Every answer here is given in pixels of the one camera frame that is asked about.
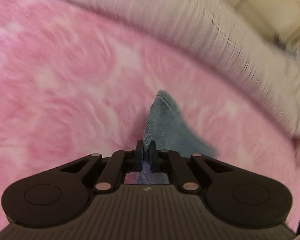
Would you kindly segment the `blue denim jeans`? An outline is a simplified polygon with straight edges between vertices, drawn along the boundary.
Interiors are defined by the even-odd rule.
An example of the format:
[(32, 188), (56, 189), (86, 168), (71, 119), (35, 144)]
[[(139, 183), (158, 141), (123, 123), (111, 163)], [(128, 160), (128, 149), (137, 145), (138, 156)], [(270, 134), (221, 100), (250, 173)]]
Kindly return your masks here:
[(155, 141), (159, 150), (172, 150), (189, 158), (201, 153), (214, 158), (216, 151), (188, 127), (173, 98), (165, 90), (158, 91), (151, 105), (143, 134), (145, 149)]

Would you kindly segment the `pink rose bed blanket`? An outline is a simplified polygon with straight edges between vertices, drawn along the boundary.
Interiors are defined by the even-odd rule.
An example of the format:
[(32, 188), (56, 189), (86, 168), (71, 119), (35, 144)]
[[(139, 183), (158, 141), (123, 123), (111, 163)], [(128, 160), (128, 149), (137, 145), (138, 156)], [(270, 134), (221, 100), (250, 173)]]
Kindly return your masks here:
[(221, 161), (289, 188), (296, 230), (291, 140), (208, 65), (65, 1), (0, 0), (0, 231), (6, 187), (90, 153), (134, 148), (159, 90)]

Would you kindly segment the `grey striped quilt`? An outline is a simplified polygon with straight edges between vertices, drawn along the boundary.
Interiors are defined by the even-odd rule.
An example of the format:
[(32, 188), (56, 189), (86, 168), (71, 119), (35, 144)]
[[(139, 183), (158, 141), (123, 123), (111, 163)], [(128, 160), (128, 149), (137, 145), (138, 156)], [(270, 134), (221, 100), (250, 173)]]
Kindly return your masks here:
[(300, 138), (300, 62), (266, 42), (222, 0), (69, 0), (202, 60)]

